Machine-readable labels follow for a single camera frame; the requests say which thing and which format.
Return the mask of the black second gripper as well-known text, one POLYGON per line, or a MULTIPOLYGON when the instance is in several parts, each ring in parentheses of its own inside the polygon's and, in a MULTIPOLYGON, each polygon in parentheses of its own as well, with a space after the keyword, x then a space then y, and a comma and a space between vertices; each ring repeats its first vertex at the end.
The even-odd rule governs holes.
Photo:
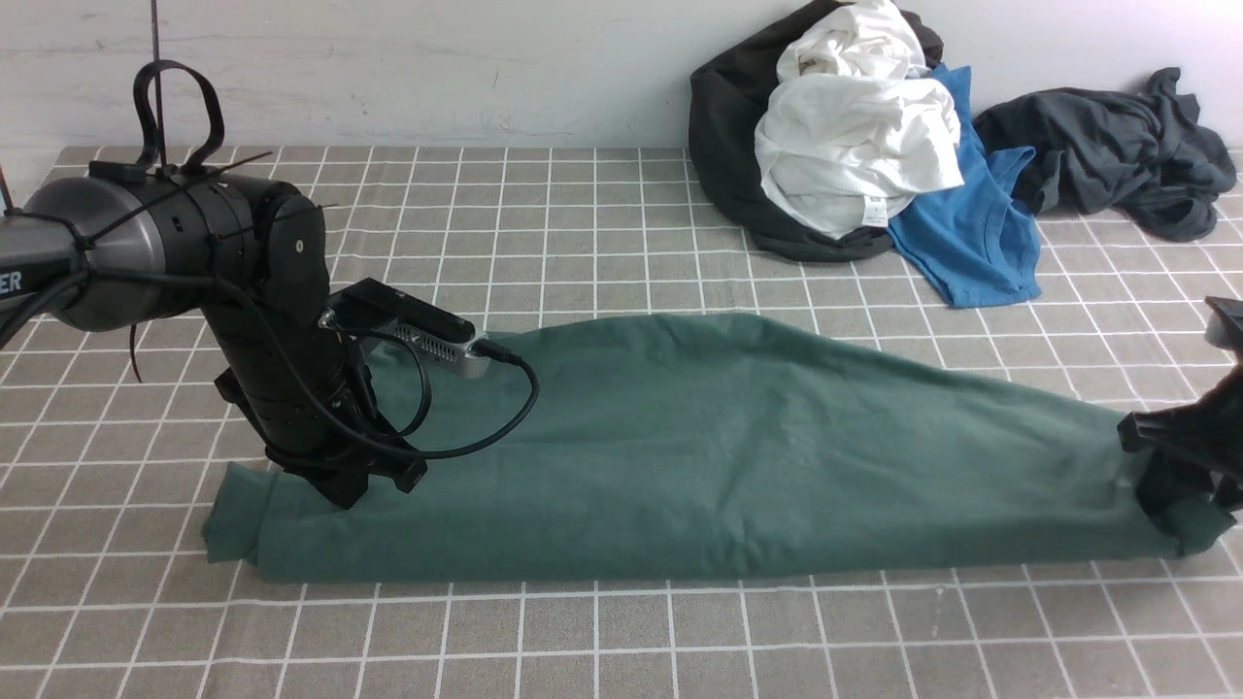
POLYGON ((1199 530, 1214 522, 1214 505, 1242 504, 1242 301, 1207 297, 1206 342, 1236 354, 1223 381, 1195 403, 1132 412, 1117 425, 1122 451, 1144 456, 1136 496, 1162 530, 1199 530))

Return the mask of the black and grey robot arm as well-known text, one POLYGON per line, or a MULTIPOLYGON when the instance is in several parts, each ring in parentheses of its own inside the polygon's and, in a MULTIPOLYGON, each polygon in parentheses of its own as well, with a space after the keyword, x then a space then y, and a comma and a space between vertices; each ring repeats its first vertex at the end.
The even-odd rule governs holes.
POLYGON ((1175 558, 1237 522, 1228 386, 1122 415, 755 313, 590 318, 416 359, 377 284, 329 292, 297 187, 121 167, 2 216, 2 338, 201 313, 272 471, 231 465, 210 561, 268 580, 781 577, 1175 558))

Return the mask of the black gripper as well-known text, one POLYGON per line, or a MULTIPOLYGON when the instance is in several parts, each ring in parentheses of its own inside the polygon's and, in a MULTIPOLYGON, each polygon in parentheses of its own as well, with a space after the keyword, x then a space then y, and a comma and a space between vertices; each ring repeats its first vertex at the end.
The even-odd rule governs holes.
POLYGON ((329 504, 352 507, 369 488, 370 478, 387 478, 399 491, 408 494, 429 473, 423 456, 409 447, 397 447, 385 439, 365 444, 328 429, 296 429, 265 442, 268 459, 285 473, 310 483, 329 504))

